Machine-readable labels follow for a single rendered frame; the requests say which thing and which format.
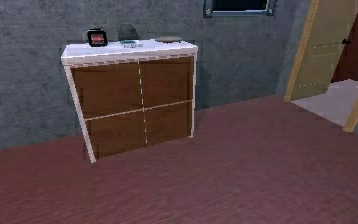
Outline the brown and white chest of drawers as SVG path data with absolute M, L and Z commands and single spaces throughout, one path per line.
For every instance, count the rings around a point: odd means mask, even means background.
M 61 61 L 91 162 L 194 136 L 198 47 L 69 44 Z

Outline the grey flat dish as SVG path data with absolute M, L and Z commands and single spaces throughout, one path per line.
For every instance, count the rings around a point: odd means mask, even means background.
M 160 43 L 177 43 L 181 42 L 183 39 L 177 36 L 162 36 L 155 38 L 155 41 Z

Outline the black alarm clock red face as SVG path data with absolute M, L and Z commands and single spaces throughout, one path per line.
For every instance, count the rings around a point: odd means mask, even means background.
M 87 38 L 91 47 L 104 47 L 108 45 L 107 35 L 103 29 L 89 29 Z

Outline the grey framed window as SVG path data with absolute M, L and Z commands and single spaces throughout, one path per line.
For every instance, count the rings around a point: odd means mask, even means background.
M 277 0 L 203 0 L 203 17 L 273 16 Z

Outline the tan room door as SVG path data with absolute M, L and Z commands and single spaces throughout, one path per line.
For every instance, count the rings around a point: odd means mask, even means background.
M 358 13 L 358 0 L 312 0 L 294 57 L 284 101 L 328 90 Z

